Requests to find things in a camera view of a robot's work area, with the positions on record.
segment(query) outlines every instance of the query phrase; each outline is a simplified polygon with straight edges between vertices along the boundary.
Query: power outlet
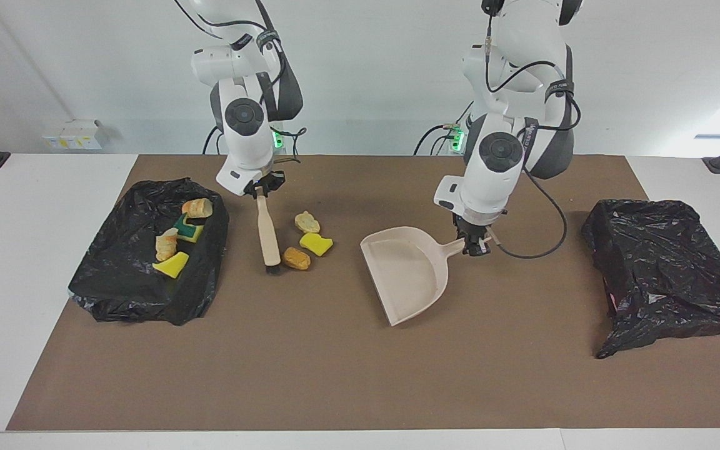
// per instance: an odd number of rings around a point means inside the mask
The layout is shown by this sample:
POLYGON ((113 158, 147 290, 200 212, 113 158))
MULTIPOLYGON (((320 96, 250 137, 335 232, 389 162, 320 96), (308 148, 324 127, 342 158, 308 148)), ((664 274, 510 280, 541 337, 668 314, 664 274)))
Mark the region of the power outlet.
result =
POLYGON ((102 150, 108 136, 98 120, 73 120, 47 130, 43 140, 55 150, 102 150))

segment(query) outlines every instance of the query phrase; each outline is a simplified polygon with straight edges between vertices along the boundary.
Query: black plastic bag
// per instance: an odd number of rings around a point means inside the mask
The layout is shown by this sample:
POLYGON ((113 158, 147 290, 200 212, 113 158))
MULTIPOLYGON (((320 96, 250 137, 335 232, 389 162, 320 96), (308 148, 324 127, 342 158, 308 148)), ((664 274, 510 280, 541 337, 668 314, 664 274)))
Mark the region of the black plastic bag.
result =
POLYGON ((598 359, 666 337, 720 334, 720 252, 683 202, 602 200, 582 227, 612 333, 598 359))
POLYGON ((71 279, 72 299, 97 321, 166 320, 183 325, 204 316, 218 286, 229 214, 221 196, 191 179, 138 182, 118 202, 71 279), (182 216, 188 200, 207 197, 212 216, 197 243, 178 251, 189 260, 177 279, 152 267, 155 237, 182 216))

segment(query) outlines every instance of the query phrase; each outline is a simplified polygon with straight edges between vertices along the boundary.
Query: bread roll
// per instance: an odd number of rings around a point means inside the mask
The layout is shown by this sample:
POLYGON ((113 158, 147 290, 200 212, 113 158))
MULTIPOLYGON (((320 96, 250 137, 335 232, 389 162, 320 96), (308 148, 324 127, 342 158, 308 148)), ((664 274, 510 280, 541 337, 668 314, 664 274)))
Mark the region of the bread roll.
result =
POLYGON ((282 254, 282 260, 285 262, 286 266, 294 268, 298 271, 306 271, 309 269, 309 265, 311 265, 309 254, 293 247, 289 247, 285 250, 285 253, 282 254))
POLYGON ((318 223, 318 220, 316 220, 315 217, 307 211, 304 211, 302 214, 298 214, 298 216, 294 217, 294 223, 296 224, 296 227, 299 230, 304 231, 304 233, 321 232, 320 223, 318 223))
POLYGON ((205 219, 213 215, 213 203, 209 199, 195 199, 182 205, 182 213, 191 219, 205 219))
POLYGON ((157 237, 154 243, 157 261, 162 263, 177 254, 177 231, 176 228, 171 228, 157 237))

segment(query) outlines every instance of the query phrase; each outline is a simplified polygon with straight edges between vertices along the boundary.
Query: brown mat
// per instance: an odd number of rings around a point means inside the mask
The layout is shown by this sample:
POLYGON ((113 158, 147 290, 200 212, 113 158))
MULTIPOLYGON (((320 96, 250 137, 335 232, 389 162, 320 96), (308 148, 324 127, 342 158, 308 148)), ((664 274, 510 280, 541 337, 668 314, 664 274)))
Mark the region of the brown mat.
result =
MULTIPOLYGON (((454 239, 432 205, 454 157, 304 157, 269 200, 281 246, 309 210, 336 246, 309 273, 267 276, 256 210, 218 187, 221 157, 141 156, 144 179, 195 181, 231 213, 220 293, 204 319, 96 324, 63 311, 9 430, 720 428, 720 336, 665 339, 597 361, 609 330, 600 274, 579 235, 598 199, 645 198, 623 157, 578 156, 545 185, 569 213, 556 254, 458 256, 449 287, 391 328, 358 246, 412 225, 454 239)), ((497 222, 511 250, 558 238, 551 205, 522 180, 497 222)))

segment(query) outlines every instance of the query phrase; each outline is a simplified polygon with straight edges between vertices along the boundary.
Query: beige dustpan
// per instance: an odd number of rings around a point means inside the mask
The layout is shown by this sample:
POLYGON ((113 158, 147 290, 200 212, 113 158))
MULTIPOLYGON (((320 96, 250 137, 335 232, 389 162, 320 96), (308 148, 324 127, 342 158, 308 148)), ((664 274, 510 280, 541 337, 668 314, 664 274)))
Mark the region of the beige dustpan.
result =
POLYGON ((360 242, 392 326, 418 316, 441 298, 449 281, 446 260, 463 246, 463 239, 440 245, 412 227, 380 231, 360 242))

